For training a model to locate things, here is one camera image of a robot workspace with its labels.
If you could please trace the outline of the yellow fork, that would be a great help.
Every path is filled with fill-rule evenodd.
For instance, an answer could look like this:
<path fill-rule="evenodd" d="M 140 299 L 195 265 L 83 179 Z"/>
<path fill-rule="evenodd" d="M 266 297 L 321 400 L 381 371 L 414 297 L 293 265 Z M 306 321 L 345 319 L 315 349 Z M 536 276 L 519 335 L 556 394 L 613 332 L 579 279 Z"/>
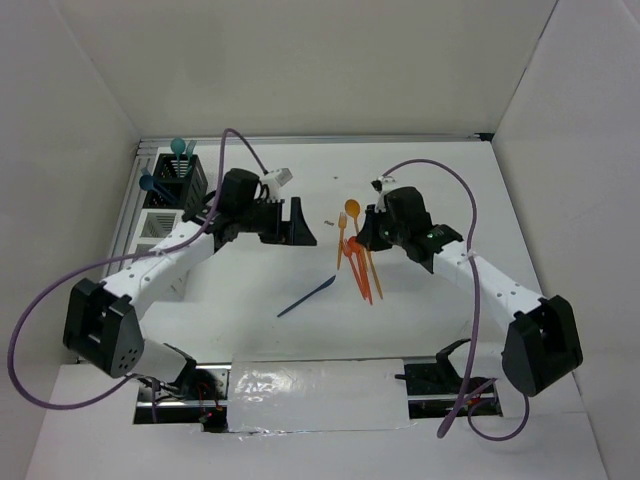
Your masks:
<path fill-rule="evenodd" d="M 341 268 L 344 232 L 345 232 L 346 226 L 347 226 L 347 215 L 345 212 L 341 212 L 338 218 L 339 242 L 338 242 L 338 252 L 337 252 L 337 269 Z"/>

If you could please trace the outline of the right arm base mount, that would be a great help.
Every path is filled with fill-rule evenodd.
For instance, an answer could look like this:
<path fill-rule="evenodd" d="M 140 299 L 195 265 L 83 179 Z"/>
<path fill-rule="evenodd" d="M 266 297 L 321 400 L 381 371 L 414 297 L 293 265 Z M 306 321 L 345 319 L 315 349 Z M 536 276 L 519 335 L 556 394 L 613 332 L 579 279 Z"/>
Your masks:
<path fill-rule="evenodd" d="M 452 366 L 436 360 L 405 361 L 402 370 L 394 378 L 404 383 L 411 420 L 444 418 L 453 408 L 462 385 L 462 378 Z M 466 416 L 472 406 L 477 406 L 476 415 L 501 414 L 493 386 L 468 400 L 457 416 Z"/>

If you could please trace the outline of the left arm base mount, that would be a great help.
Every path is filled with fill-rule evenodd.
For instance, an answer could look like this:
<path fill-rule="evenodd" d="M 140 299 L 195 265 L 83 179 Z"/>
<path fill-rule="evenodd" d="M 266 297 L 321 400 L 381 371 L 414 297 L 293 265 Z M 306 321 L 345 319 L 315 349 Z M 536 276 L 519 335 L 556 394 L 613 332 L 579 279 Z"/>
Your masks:
<path fill-rule="evenodd" d="M 199 364 L 186 393 L 152 380 L 141 380 L 134 425 L 191 425 L 208 433 L 228 431 L 230 364 Z"/>

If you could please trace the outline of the orange fork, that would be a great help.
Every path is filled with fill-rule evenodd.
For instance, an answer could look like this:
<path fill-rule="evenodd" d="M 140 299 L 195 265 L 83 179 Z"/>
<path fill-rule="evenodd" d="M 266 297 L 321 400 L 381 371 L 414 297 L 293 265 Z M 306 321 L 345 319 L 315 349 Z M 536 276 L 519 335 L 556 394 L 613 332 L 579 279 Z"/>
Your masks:
<path fill-rule="evenodd" d="M 360 294 L 362 296 L 362 298 L 364 300 L 367 299 L 366 296 L 366 292 L 365 289 L 363 287 L 362 281 L 361 281 L 361 277 L 359 274 L 359 269 L 356 266 L 356 261 L 355 261 L 355 252 L 354 250 L 349 246 L 348 242 L 346 240 L 342 241 L 342 248 L 343 248 L 343 255 L 348 259 L 349 265 L 351 267 L 354 279 L 356 281 L 356 284 L 359 288 Z"/>

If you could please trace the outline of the blue fork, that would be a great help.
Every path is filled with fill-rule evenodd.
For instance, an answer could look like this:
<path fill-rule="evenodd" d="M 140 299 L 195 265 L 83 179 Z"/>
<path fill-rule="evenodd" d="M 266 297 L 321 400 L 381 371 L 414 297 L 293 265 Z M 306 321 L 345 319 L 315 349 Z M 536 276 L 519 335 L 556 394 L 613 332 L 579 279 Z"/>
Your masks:
<path fill-rule="evenodd" d="M 159 183 L 154 183 L 150 190 L 155 192 L 168 205 L 176 205 L 178 203 L 178 199 Z"/>

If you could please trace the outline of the yellow spoon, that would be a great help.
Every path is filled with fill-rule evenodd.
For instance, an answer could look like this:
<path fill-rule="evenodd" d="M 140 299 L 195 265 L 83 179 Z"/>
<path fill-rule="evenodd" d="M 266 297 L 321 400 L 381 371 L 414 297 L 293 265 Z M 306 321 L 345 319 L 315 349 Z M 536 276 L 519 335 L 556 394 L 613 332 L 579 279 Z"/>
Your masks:
<path fill-rule="evenodd" d="M 344 205 L 345 213 L 353 221 L 355 233 L 360 232 L 359 215 L 361 212 L 360 204 L 355 199 L 348 199 Z"/>

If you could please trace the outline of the teal spoon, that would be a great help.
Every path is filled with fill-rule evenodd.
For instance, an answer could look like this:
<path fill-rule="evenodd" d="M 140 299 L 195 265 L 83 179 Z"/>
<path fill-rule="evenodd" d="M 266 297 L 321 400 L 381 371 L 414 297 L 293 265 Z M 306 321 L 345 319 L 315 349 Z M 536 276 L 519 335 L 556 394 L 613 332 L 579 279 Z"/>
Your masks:
<path fill-rule="evenodd" d="M 186 149 L 186 143 L 181 137 L 174 137 L 170 143 L 170 149 L 175 156 L 175 164 L 176 164 L 176 175 L 177 177 L 182 176 L 182 168 L 181 168 L 181 157 L 183 152 Z"/>

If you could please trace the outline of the orange spoon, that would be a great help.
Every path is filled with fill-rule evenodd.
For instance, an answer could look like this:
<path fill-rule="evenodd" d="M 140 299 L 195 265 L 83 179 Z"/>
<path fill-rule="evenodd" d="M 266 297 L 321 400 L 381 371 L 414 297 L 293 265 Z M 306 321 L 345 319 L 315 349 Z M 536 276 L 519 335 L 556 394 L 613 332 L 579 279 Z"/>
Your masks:
<path fill-rule="evenodd" d="M 356 237 L 355 237 L 355 236 L 350 237 L 350 238 L 347 240 L 347 242 L 348 242 L 349 246 L 350 246 L 350 247 L 354 250 L 354 252 L 355 252 L 355 256 L 356 256 L 356 258 L 355 258 L 356 266 L 357 266 L 357 268 L 359 269 L 359 274 L 360 274 L 361 281 L 362 281 L 362 284 L 363 284 L 363 279 L 362 279 L 362 276 L 361 276 L 361 274 L 363 273 L 363 271 L 362 271 L 362 260 L 361 260 L 361 258 L 360 258 L 360 252 L 361 252 L 361 250 L 363 249 L 363 247 L 362 247 L 362 246 L 361 246 L 361 245 L 356 241 Z"/>

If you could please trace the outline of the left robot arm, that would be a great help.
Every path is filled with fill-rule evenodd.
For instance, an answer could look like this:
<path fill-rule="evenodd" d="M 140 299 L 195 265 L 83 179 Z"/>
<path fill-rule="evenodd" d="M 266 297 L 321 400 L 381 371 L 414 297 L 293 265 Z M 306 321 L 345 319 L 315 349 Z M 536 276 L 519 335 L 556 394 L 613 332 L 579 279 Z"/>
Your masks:
<path fill-rule="evenodd" d="M 100 282 L 79 281 L 70 294 L 64 346 L 112 378 L 153 378 L 172 397 L 189 397 L 197 387 L 196 360 L 146 338 L 140 321 L 174 282 L 241 233 L 255 233 L 264 244 L 316 245 L 300 198 L 291 199 L 288 217 L 282 214 L 280 190 L 292 177 L 287 168 L 264 176 L 233 168 L 143 258 Z"/>

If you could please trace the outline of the blue spoon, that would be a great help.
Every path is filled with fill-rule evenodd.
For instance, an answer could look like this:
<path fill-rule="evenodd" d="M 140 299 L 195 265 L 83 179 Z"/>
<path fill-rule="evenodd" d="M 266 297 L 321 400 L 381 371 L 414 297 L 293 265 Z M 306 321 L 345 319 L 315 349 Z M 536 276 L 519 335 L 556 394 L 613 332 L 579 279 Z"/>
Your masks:
<path fill-rule="evenodd" d="M 150 188 L 154 183 L 159 182 L 150 174 L 143 174 L 139 179 L 139 187 L 147 192 L 153 192 L 150 190 Z"/>

